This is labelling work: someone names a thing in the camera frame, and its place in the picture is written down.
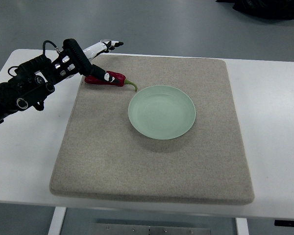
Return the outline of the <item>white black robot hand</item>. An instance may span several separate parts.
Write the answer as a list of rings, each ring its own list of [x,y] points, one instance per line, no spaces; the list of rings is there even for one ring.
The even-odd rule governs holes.
[[[60,72],[61,77],[70,78],[76,73],[79,73],[84,76],[93,75],[101,78],[103,81],[114,81],[114,78],[104,69],[92,65],[91,62],[98,55],[108,53],[122,45],[123,42],[121,41],[101,40],[86,49],[81,49],[75,39],[64,40],[63,52],[65,53],[65,56],[62,59],[62,62],[66,69]]]

